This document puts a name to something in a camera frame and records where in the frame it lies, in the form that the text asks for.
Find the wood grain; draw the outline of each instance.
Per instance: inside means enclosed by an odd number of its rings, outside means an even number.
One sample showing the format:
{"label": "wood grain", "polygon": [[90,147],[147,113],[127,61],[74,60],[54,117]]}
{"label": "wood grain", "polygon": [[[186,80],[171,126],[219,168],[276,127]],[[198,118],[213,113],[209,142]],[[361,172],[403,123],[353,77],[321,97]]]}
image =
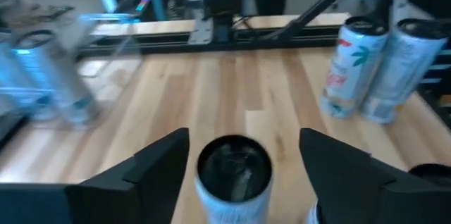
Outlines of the wood grain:
{"label": "wood grain", "polygon": [[275,168],[269,223],[303,223],[315,194],[299,154],[311,127],[406,170],[451,164],[447,128],[414,94],[388,126],[319,110],[332,49],[147,56],[108,118],[91,131],[27,127],[0,155],[2,182],[79,182],[179,127],[190,129],[190,157],[173,223],[206,223],[194,164],[215,137],[241,133],[261,142]]}

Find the wooden tabletop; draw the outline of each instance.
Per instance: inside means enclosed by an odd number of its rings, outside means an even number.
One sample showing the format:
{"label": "wooden tabletop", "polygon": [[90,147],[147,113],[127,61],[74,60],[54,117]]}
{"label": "wooden tabletop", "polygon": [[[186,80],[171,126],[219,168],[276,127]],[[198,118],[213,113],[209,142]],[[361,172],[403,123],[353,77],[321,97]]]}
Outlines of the wooden tabletop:
{"label": "wooden tabletop", "polygon": [[[316,24],[340,23],[346,15],[322,18]],[[270,19],[260,26],[274,23]],[[141,31],[161,30],[160,24],[180,31],[191,23],[152,23],[141,25]],[[0,155],[0,180],[78,182],[188,127],[190,157],[173,223],[205,223],[194,188],[196,157],[214,138],[240,133],[261,142],[274,164],[269,223],[290,224],[303,223],[315,201],[298,149],[301,127],[326,133],[403,170],[419,163],[451,164],[450,134],[417,94],[391,125],[358,115],[341,120],[322,113],[319,99],[332,53],[333,49],[317,48],[146,56],[97,128],[29,125],[20,131]]]}

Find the wooden table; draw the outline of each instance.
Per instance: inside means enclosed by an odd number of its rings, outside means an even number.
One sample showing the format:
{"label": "wooden table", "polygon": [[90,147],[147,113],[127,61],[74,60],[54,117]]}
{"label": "wooden table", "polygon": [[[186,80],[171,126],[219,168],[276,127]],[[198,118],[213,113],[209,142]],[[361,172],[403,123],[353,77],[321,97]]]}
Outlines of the wooden table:
{"label": "wooden table", "polygon": [[[322,15],[315,24],[341,23]],[[255,19],[274,26],[290,17]],[[140,32],[188,30],[191,22],[142,23]],[[275,168],[269,223],[302,223],[315,194],[298,149],[299,129],[311,127],[406,170],[419,163],[451,164],[451,137],[414,94],[392,125],[319,110],[333,49],[234,51],[146,56],[109,118],[92,131],[28,126],[0,155],[0,180],[77,182],[101,172],[179,128],[191,149],[173,223],[205,223],[194,189],[194,164],[215,137],[241,133],[259,140]]]}

